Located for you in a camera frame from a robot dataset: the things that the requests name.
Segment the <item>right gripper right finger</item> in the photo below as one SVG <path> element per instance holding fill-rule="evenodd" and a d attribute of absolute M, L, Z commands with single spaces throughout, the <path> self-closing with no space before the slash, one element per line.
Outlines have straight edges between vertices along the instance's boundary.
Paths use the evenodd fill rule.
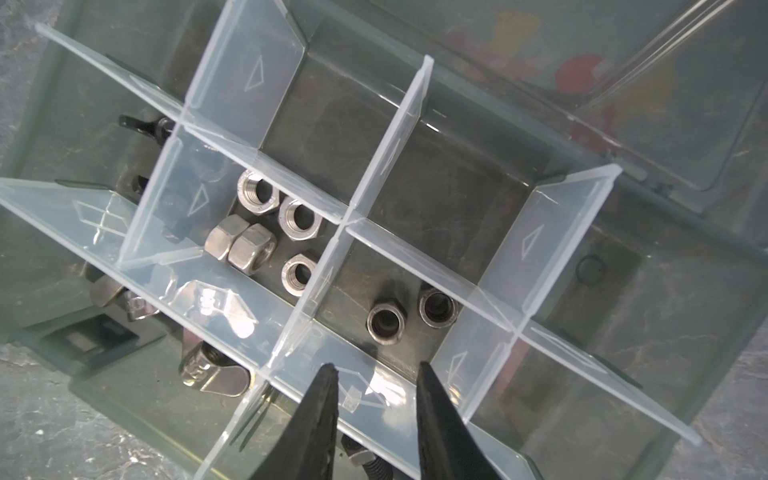
<path fill-rule="evenodd" d="M 417 375 L 416 420 L 422 479 L 500 478 L 425 361 Z"/>

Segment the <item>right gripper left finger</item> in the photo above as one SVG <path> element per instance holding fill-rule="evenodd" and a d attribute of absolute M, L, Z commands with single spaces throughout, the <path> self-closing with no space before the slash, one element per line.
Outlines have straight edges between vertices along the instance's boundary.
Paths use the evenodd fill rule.
<path fill-rule="evenodd" d="M 338 423 L 338 370 L 324 364 L 251 479 L 331 479 Z"/>

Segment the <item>black bolt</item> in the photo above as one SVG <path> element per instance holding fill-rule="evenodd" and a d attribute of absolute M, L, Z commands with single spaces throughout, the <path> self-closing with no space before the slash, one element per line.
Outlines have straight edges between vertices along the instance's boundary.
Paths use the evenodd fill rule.
<path fill-rule="evenodd" d="M 392 480 L 393 467 L 383 458 L 364 447 L 351 437 L 343 435 L 341 446 L 351 463 L 360 466 L 370 480 Z"/>

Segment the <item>black hex nut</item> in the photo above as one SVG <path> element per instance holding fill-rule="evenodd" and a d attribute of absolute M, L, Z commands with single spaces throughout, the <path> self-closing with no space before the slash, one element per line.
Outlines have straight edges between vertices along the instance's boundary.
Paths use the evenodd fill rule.
<path fill-rule="evenodd" d="M 423 289 L 419 294 L 418 313 L 430 328 L 444 329 L 456 322 L 459 307 L 452 297 L 437 288 L 430 287 Z"/>
<path fill-rule="evenodd" d="M 370 309 L 366 329 L 372 339 L 381 345 L 397 344 L 403 337 L 407 314 L 395 299 L 378 302 Z"/>

